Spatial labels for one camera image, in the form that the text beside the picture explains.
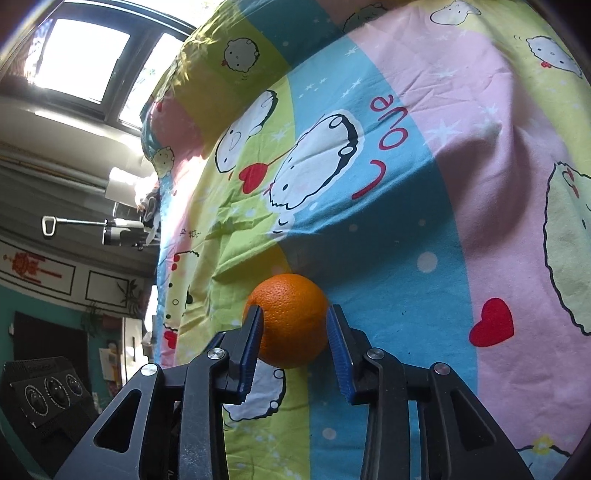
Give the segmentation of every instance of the red heart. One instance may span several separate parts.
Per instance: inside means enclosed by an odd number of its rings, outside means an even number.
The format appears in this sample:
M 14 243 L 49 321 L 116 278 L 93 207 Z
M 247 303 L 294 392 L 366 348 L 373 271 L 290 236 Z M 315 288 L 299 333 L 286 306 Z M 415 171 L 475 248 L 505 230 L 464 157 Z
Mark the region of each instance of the red heart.
M 248 194 L 254 191 L 265 179 L 268 168 L 269 165 L 266 163 L 253 163 L 244 168 L 238 174 L 238 178 L 244 182 L 242 192 Z
M 482 306 L 482 320 L 472 327 L 470 343 L 474 346 L 492 346 L 515 335 L 513 315 L 501 299 L 489 299 Z
M 177 347 L 177 332 L 173 332 L 172 330 L 166 330 L 164 332 L 164 338 L 168 343 L 168 348 L 174 350 Z

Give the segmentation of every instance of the window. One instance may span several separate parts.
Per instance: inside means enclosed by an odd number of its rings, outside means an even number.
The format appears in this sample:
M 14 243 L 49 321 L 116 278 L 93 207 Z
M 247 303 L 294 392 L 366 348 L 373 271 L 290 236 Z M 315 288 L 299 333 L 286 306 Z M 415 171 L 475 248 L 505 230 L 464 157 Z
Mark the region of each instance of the window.
M 112 28 L 59 19 L 33 83 L 101 103 L 128 39 L 127 33 Z
M 144 64 L 127 97 L 119 119 L 134 127 L 141 127 L 139 113 L 156 88 L 162 74 L 173 62 L 183 42 L 167 33 L 163 34 Z
M 21 46 L 0 93 L 139 135 L 139 113 L 193 30 L 125 0 L 68 0 Z

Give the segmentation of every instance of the red decoration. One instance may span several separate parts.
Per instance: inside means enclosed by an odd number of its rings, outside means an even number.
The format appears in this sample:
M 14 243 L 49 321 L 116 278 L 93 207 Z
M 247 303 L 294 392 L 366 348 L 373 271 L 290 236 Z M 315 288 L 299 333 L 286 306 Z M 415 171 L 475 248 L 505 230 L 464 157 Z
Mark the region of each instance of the red decoration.
M 24 280 L 40 284 L 41 280 L 38 278 L 33 278 L 36 277 L 37 273 L 39 272 L 46 275 L 51 275 L 55 278 L 61 278 L 61 274 L 44 270 L 43 268 L 39 267 L 39 262 L 45 261 L 45 257 L 40 255 L 35 255 L 30 252 L 17 252 L 14 255 L 14 258 L 9 257 L 8 255 L 4 255 L 2 258 L 4 260 L 10 261 L 12 263 L 12 271 Z
M 482 306 L 482 320 L 472 327 L 469 340 L 474 346 L 493 346 L 515 335 L 513 315 L 501 299 L 489 299 Z
M 173 332 L 172 330 L 165 330 L 164 331 L 164 338 L 167 341 L 168 348 L 174 350 L 177 347 L 177 332 Z
M 238 174 L 238 178 L 244 182 L 242 192 L 246 194 L 253 192 L 264 180 L 268 168 L 269 165 L 266 163 L 253 163 L 245 167 Z

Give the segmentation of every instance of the wall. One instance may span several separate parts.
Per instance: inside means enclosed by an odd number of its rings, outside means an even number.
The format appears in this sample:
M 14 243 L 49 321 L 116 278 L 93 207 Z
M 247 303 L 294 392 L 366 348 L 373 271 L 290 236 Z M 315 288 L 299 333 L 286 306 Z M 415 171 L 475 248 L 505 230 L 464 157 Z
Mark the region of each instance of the wall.
M 131 280 L 135 280 L 139 288 L 144 288 L 143 278 L 115 274 L 49 256 L 39 249 L 0 237 L 0 366 L 13 360 L 9 327 L 16 311 L 47 322 L 82 329 L 84 310 L 91 301 L 95 301 L 104 312 L 125 316 L 125 298 L 117 285 L 126 287 Z M 98 349 L 105 348 L 108 339 L 121 340 L 121 332 L 101 332 L 88 339 L 90 383 L 102 407 L 111 397 L 103 380 Z M 1 412 L 0 428 L 25 467 L 43 476 L 42 470 Z
M 9 288 L 0 286 L 0 365 L 3 365 L 4 362 L 13 360 L 12 337 L 10 337 L 8 329 L 14 320 L 15 311 L 25 313 L 41 320 L 57 323 L 59 325 L 76 329 L 81 328 L 80 321 L 82 319 L 83 312 L 60 305 L 54 305 L 49 302 L 36 299 Z M 98 349 L 104 348 L 106 346 L 107 339 L 111 339 L 113 337 L 117 337 L 117 335 L 107 335 L 102 333 L 97 335 L 95 338 L 89 337 L 88 340 L 90 383 L 92 385 L 92 390 L 98 393 L 99 401 L 103 407 L 109 402 L 110 396 L 103 380 L 102 371 L 100 369 Z M 1 412 L 0 425 L 9 443 L 15 449 L 18 457 L 21 459 L 24 465 L 30 471 L 41 473 L 40 468 L 24 449 Z

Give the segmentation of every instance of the handle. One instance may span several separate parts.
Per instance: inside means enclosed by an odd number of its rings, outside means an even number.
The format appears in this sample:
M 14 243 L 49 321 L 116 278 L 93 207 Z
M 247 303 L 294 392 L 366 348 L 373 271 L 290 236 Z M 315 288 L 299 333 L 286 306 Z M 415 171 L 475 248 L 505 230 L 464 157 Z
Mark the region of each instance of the handle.
M 48 225 L 47 222 L 53 222 L 53 224 L 51 225 L 51 231 L 47 227 L 47 225 Z M 45 238 L 51 238 L 52 236 L 54 236 L 56 234 L 56 225 L 57 225 L 57 218 L 56 217 L 45 215 L 41 219 L 41 230 L 43 230 L 43 236 Z
M 51 229 L 48 227 L 48 222 L 52 222 Z M 97 226 L 105 226 L 106 221 L 103 222 L 91 222 L 88 220 L 71 220 L 69 218 L 58 218 L 50 215 L 45 215 L 41 219 L 41 230 L 43 231 L 43 236 L 45 238 L 51 238 L 56 234 L 56 228 L 58 223 L 67 223 L 68 225 L 97 225 Z

